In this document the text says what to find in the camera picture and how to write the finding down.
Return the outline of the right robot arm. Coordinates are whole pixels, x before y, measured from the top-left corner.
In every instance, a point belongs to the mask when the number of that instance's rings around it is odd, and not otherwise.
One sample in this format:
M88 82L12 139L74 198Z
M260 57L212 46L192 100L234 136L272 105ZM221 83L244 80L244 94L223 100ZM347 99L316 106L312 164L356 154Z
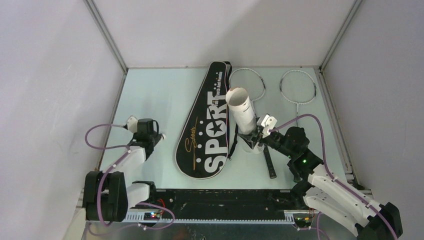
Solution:
M253 131L239 134L249 144L265 145L289 157L294 176L291 204L297 209L315 209L349 230L358 240L397 240L403 234L399 209L378 203L336 176L324 161L308 149L305 130L292 126L264 137Z

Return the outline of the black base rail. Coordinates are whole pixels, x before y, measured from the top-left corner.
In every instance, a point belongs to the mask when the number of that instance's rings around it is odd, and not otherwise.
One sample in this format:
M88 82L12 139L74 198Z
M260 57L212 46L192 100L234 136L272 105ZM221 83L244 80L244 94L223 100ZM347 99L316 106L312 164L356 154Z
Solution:
M289 190L279 189L160 189L150 204L171 210L176 220L273 221L288 213L313 217L312 210Z

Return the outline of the white racket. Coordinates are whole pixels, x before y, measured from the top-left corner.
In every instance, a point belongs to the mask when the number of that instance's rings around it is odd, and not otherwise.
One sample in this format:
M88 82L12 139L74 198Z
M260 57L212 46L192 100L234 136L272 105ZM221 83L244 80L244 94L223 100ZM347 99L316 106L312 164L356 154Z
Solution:
M292 69L283 74L279 89L287 101L295 104L296 117L299 116L300 105L311 103L317 95L316 83L312 76L298 69Z
M256 128L252 132L261 134L259 132L259 127L257 125L257 121L259 117L255 110L255 102L263 98L263 96L266 93L266 85L265 85L265 81L263 77L256 70L252 68L241 67L234 70L234 72L230 74L228 83L230 88L241 87L247 90L253 110L255 112L255 120L256 120ZM234 142L236 142L239 137L238 133L241 133L236 122L235 124L236 126L235 126ZM268 170L269 178L275 179L277 177L277 174L272 162L270 151L266 145L264 145L264 149L261 153L263 153L265 158L265 163Z

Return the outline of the white shuttlecock tube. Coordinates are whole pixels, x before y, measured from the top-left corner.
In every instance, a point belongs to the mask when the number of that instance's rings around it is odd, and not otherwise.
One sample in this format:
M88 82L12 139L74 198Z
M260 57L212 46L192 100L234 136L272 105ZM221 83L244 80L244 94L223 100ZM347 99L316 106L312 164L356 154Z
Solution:
M257 124L247 90L243 87L232 87L226 93L225 101L241 133L250 134Z

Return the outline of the clear round tube lid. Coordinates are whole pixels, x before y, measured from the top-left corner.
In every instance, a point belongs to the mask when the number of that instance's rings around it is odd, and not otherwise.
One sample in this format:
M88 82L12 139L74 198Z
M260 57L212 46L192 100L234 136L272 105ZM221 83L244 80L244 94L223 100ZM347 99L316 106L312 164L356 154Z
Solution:
M245 141L245 144L242 146L243 150L249 154L260 154L264 150L264 145L262 143Z

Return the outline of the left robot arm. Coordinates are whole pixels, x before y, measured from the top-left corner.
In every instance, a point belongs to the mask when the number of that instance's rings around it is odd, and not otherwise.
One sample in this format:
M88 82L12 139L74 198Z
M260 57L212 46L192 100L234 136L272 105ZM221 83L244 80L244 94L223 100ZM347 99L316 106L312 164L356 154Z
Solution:
M138 203L153 208L158 202L158 194L152 191L154 184L138 181L137 171L165 138L160 133L159 123L152 118L130 116L121 128L132 133L129 143L123 145L123 155L104 171L90 171L84 181L82 207L85 218L105 226L122 222L128 210Z

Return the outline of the black racket bag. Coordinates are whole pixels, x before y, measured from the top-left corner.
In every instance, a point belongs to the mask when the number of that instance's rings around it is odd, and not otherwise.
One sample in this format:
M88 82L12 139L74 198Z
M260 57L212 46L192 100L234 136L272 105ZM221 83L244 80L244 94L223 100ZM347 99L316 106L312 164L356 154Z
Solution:
M175 150L179 170L193 179L219 174L230 152L229 108L226 94L233 67L229 61L208 66Z

